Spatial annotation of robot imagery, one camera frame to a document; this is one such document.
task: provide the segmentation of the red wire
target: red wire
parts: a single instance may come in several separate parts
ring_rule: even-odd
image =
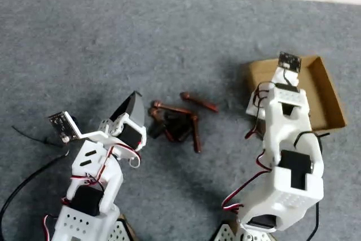
[[[43,226],[43,231],[44,231],[44,235],[45,235],[45,241],[50,241],[50,234],[49,234],[49,230],[46,226],[46,219],[48,218],[48,214],[44,216],[43,220],[42,220],[42,226]]]
[[[263,164],[259,161],[259,159],[265,154],[265,152],[266,152],[266,149],[263,149],[263,152],[262,152],[260,155],[257,156],[257,158],[256,158],[256,164],[259,165],[261,168],[263,168],[263,169],[265,169],[265,170],[268,170],[268,171],[270,172],[270,171],[271,171],[271,168],[263,165]]]
[[[231,211],[234,213],[238,213],[238,210],[240,207],[244,207],[243,204],[240,203],[236,203],[236,204],[231,204],[229,206],[225,206],[235,195],[237,195],[242,189],[244,189],[249,183],[251,183],[254,179],[256,179],[258,176],[264,174],[264,173],[269,173],[268,170],[263,170],[261,172],[256,173],[251,179],[249,179],[248,181],[246,181],[243,185],[241,185],[238,189],[236,189],[235,191],[233,191],[232,193],[230,193],[222,202],[222,208],[223,210],[226,211]]]
[[[259,115],[259,109],[260,109],[260,105],[261,105],[261,101],[263,99],[265,99],[267,97],[262,97],[258,100],[258,105],[257,105],[257,114],[256,114],[256,122],[254,123],[253,127],[250,129],[250,131],[244,136],[245,139],[250,138],[251,135],[256,134],[257,133],[257,124],[258,124],[258,115]]]

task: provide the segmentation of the copper standoff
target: copper standoff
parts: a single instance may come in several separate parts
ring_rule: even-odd
[[[167,105],[163,104],[161,101],[154,101],[153,106],[156,107],[156,108],[163,108],[163,109],[167,109],[167,110],[171,110],[171,111],[175,111],[175,112],[180,112],[180,113],[184,113],[184,114],[193,114],[193,112],[188,110],[188,109],[180,108],[180,107],[167,106]]]
[[[202,99],[199,99],[199,98],[196,98],[196,97],[193,97],[189,92],[187,91],[184,91],[182,93],[179,94],[180,97],[183,99],[183,100],[186,100],[186,101],[190,101],[190,102],[194,102],[196,104],[199,104],[200,106],[203,106],[209,110],[212,110],[213,112],[216,112],[218,113],[218,107],[217,105],[215,104],[212,104],[210,102],[207,102],[205,100],[202,100]]]
[[[198,116],[193,114],[191,116],[191,120],[192,120],[192,124],[193,124],[194,151],[199,154],[202,151],[202,149],[201,149],[201,143],[200,143],[199,134],[198,134]]]

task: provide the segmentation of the cable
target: cable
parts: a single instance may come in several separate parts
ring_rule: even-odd
[[[24,137],[29,138],[29,139],[31,139],[33,141],[37,141],[37,142],[43,143],[45,145],[50,145],[50,146],[54,146],[54,147],[57,147],[57,148],[63,148],[62,145],[51,143],[51,142],[47,141],[47,137],[45,137],[44,140],[41,140],[41,139],[38,139],[38,138],[33,138],[33,137],[29,136],[29,135],[26,135],[24,132],[20,131],[15,126],[12,125],[11,127],[13,128],[13,130],[17,131],[20,135],[23,135]]]
[[[47,220],[48,216],[49,216],[48,214],[44,216],[44,218],[43,218],[43,224],[42,224],[42,226],[43,226],[43,231],[44,231],[44,235],[45,235],[45,241],[50,241],[49,229],[48,229],[47,226],[46,226],[46,220]]]
[[[314,235],[316,234],[317,230],[318,230],[318,225],[319,225],[319,219],[320,219],[320,203],[316,203],[316,225],[314,230],[311,232],[310,236],[307,238],[307,241],[310,241]]]
[[[263,169],[265,169],[265,170],[268,170],[268,171],[270,172],[272,169],[269,168],[269,167],[267,167],[267,166],[265,166],[265,165],[263,165],[263,164],[260,162],[260,160],[259,160],[259,159],[265,154],[265,152],[266,152],[266,149],[263,149],[263,152],[262,152],[260,155],[257,156],[257,158],[256,158],[256,164],[259,165],[261,168],[263,168]]]
[[[317,137],[317,140],[318,140],[318,144],[319,144],[319,147],[320,147],[320,152],[321,152],[321,155],[322,155],[322,142],[321,142],[321,138],[322,137],[325,137],[327,135],[330,135],[330,133],[324,133],[324,134],[321,134],[321,135],[317,135],[314,131],[303,131],[303,132],[300,132],[297,137],[296,137],[296,140],[294,141],[293,143],[293,146],[296,147],[298,141],[300,140],[300,137],[304,134],[313,134]],[[318,230],[318,226],[319,226],[319,220],[320,220],[320,203],[316,203],[316,225],[315,225],[315,228],[313,229],[313,231],[311,232],[310,236],[307,238],[307,241],[310,241],[314,235],[316,234],[317,230]]]
[[[240,207],[244,207],[243,204],[240,203],[235,203],[235,204],[231,204],[228,206],[225,206],[235,195],[237,195],[242,189],[244,189],[249,183],[251,183],[254,179],[256,179],[258,176],[264,174],[264,173],[269,173],[268,170],[263,170],[261,172],[256,173],[251,179],[249,179],[248,181],[246,181],[243,185],[241,185],[238,189],[236,189],[235,191],[233,191],[232,193],[230,193],[222,202],[222,209],[226,210],[226,211],[231,211],[231,212],[238,212],[238,209]]]
[[[259,105],[261,104],[261,101],[262,101],[263,99],[265,99],[265,98],[267,98],[267,97],[262,97],[262,98],[260,98],[260,99],[258,100],[257,113],[256,113],[256,121],[255,121],[253,127],[250,129],[250,131],[248,131],[248,133],[246,133],[246,135],[244,136],[245,139],[248,139],[248,138],[250,138],[253,134],[256,134],[256,133],[257,133],[258,115],[259,115],[259,109],[260,109]]]
[[[268,96],[264,96],[264,97],[260,97],[259,96],[259,93],[260,92],[266,92],[266,93],[268,93],[270,90],[268,89],[268,90],[260,90],[259,89],[259,87],[262,85],[262,84],[265,84],[265,83],[272,83],[272,84],[274,84],[275,85],[275,83],[273,82],[273,81],[262,81],[262,82],[260,82],[258,85],[257,85],[257,88],[256,88],[256,90],[254,91],[254,95],[253,95],[253,101],[252,101],[252,103],[253,103],[253,105],[255,106],[255,107],[257,107],[257,113],[256,113],[256,121],[255,121],[255,123],[254,123],[254,126],[250,129],[250,131],[248,132],[248,133],[246,133],[246,135],[245,135],[245,139],[248,139],[248,138],[250,138],[253,134],[256,134],[257,133],[257,124],[258,124],[258,116],[259,116],[259,110],[261,109],[261,108],[263,108],[263,107],[261,107],[261,102],[262,102],[262,100],[264,100],[264,99],[266,99]]]
[[[137,163],[137,165],[135,165],[135,166],[131,164],[131,160],[129,159],[129,165],[130,165],[132,168],[136,169],[136,168],[138,168],[138,167],[140,166],[140,161],[142,160],[142,158],[141,158],[140,154],[138,154],[138,152],[134,151],[132,148],[130,148],[129,146],[127,146],[127,145],[125,145],[125,144],[115,143],[115,145],[118,145],[118,146],[121,146],[121,147],[123,147],[123,148],[128,149],[129,151],[131,151],[131,152],[137,157],[138,163]]]
[[[55,165],[58,161],[60,161],[61,159],[67,157],[69,154],[69,150],[63,154],[60,155],[56,158],[54,158],[53,160],[51,160],[49,163],[47,163],[46,165],[44,165],[43,167],[39,168],[36,172],[34,172],[33,174],[31,174],[28,178],[26,178],[25,180],[23,180],[23,182],[21,184],[18,185],[18,187],[11,193],[11,195],[9,196],[9,198],[7,198],[7,200],[5,201],[4,205],[1,208],[0,211],[0,241],[5,241],[4,236],[2,234],[2,219],[3,216],[5,214],[6,209],[8,208],[8,206],[10,205],[11,201],[15,198],[15,196],[17,195],[17,193],[19,193],[19,191],[24,188],[24,186],[26,186],[32,179],[34,179],[35,177],[37,177],[40,173],[42,173],[44,170],[50,168],[51,166]]]
[[[286,82],[289,86],[292,86],[291,82],[289,82],[289,80],[286,77],[286,69],[283,69],[283,78],[286,80]]]

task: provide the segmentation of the white wire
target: white wire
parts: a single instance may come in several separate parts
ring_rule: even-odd
[[[132,159],[129,159],[129,165],[130,165],[132,168],[136,169],[136,168],[138,168],[138,167],[140,166],[140,156],[139,156],[139,154],[138,154],[137,152],[135,152],[135,151],[134,151],[134,154],[136,155],[136,157],[137,157],[137,159],[138,159],[138,163],[137,163],[136,166],[134,166],[134,165],[131,164]]]
[[[48,214],[46,216],[44,216],[43,218],[43,227],[45,229],[45,238],[46,238],[46,241],[50,241],[50,233],[49,233],[49,229],[47,228],[46,226],[46,220],[48,218]]]

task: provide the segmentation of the white robot bracket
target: white robot bracket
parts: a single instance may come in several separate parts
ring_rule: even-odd
[[[120,215],[114,200],[123,183],[118,160],[137,160],[136,166],[130,165],[138,167],[138,152],[147,143],[140,94],[133,92],[95,132],[82,134],[66,111],[49,119],[63,142],[89,139],[72,164],[71,184],[52,240],[106,241],[121,236],[112,234]]]
[[[297,88],[300,66],[300,59],[291,55],[279,61],[272,81],[252,93],[247,113],[258,111],[257,117],[265,120],[264,163],[270,172],[263,185],[237,205],[244,231],[285,230],[324,196],[319,138],[312,132],[306,92]]]

